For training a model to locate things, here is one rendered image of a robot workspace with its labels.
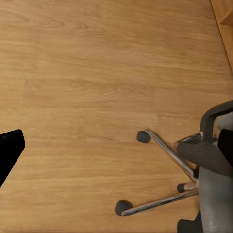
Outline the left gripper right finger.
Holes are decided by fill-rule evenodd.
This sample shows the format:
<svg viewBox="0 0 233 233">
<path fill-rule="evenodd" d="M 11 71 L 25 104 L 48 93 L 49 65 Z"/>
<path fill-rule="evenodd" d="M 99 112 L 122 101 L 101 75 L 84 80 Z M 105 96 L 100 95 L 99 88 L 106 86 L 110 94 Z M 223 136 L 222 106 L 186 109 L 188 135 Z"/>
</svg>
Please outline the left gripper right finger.
<svg viewBox="0 0 233 233">
<path fill-rule="evenodd" d="M 217 146 L 233 168 L 233 131 L 222 129 Z"/>
</svg>

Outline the swivel chair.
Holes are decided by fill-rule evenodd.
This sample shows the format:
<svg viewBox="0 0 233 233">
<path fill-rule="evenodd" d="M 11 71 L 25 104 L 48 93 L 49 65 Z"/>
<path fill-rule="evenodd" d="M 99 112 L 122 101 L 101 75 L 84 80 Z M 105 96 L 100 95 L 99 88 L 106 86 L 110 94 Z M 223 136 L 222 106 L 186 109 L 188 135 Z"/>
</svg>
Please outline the swivel chair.
<svg viewBox="0 0 233 233">
<path fill-rule="evenodd" d="M 224 115 L 226 114 L 226 115 Z M 193 195 L 199 196 L 199 212 L 194 221 L 180 219 L 178 233 L 233 233 L 233 168 L 217 146 L 216 126 L 233 131 L 233 100 L 216 105 L 201 118 L 200 131 L 175 142 L 177 154 L 194 164 L 193 171 L 165 145 L 149 128 L 137 133 L 137 141 L 145 143 L 148 135 L 193 181 L 178 184 L 179 194 L 129 209 L 128 203 L 119 200 L 115 212 L 130 216 Z"/>
</svg>

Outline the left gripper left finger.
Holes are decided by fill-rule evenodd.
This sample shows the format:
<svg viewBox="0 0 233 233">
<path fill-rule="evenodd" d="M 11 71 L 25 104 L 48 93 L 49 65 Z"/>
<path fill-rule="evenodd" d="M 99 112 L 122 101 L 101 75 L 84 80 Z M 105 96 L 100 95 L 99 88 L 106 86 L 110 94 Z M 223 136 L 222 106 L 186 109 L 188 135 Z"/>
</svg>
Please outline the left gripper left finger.
<svg viewBox="0 0 233 233">
<path fill-rule="evenodd" d="M 0 188 L 25 148 L 21 129 L 0 134 Z"/>
</svg>

